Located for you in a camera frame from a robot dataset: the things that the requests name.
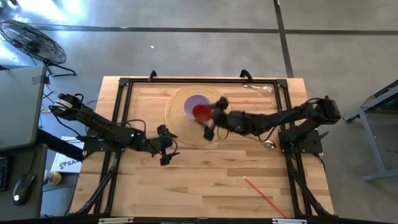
fan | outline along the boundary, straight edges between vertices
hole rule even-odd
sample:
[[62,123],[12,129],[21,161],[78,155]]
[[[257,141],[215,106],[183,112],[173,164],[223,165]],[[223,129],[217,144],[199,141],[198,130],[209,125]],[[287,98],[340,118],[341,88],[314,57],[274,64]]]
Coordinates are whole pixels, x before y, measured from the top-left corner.
[[67,61],[67,55],[62,47],[37,29],[18,21],[4,21],[0,22],[0,33],[11,45],[30,57],[43,62],[44,65],[56,66],[72,72],[54,75],[49,70],[51,76],[76,75],[74,70],[59,65]]

red object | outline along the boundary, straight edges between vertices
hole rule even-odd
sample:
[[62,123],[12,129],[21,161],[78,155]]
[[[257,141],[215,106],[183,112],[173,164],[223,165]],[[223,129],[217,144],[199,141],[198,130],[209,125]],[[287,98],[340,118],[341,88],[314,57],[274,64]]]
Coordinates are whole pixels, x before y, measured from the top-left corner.
[[256,187],[254,183],[252,183],[247,177],[243,177],[243,179],[245,179],[255,190],[257,190],[257,192],[259,192],[263,198],[265,198],[280,214],[282,214],[284,218],[287,218],[287,216],[271,200],[269,200],[269,198],[262,193],[262,191]]
[[211,108],[208,105],[196,105],[193,108],[193,116],[200,123],[205,123],[211,118]]

electric fan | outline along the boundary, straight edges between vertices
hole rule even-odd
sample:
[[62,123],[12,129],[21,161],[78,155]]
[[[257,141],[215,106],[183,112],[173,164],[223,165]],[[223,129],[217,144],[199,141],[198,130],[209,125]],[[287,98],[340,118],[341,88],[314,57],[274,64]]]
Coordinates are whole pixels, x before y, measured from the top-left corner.
[[46,66],[56,66],[72,72],[54,75],[49,70],[52,77],[76,75],[74,70],[59,65],[67,60],[62,47],[37,29],[18,21],[4,21],[0,22],[0,33],[7,42],[31,58],[43,62]]

purple bowl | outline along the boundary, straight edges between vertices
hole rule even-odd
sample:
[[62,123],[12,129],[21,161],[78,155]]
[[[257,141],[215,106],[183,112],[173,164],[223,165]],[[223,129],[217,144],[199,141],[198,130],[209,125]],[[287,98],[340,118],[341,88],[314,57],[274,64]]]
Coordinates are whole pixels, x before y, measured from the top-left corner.
[[184,113],[189,119],[195,119],[193,116],[193,108],[196,105],[209,105],[210,100],[203,95],[192,95],[185,100]]

fan stand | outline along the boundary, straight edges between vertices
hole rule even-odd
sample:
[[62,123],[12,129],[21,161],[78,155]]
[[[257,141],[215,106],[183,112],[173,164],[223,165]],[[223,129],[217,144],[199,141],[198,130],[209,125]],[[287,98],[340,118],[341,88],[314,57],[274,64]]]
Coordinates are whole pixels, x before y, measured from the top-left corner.
[[[47,60],[47,59],[45,59],[45,60],[43,61],[43,63],[44,63],[45,66],[47,66],[47,70],[49,71],[49,74],[51,75],[51,77],[63,77],[63,76],[69,76],[69,75],[73,75],[73,76],[76,75],[76,72],[75,72],[74,70],[69,69],[69,68],[65,68],[65,67],[63,67],[63,66],[61,66],[61,65],[54,64],[54,63],[50,62],[50,61]],[[64,70],[70,71],[70,72],[72,72],[72,73],[54,75],[54,74],[51,72],[49,66],[55,66],[55,67],[58,67],[58,68],[62,68],[62,69],[64,69]]]

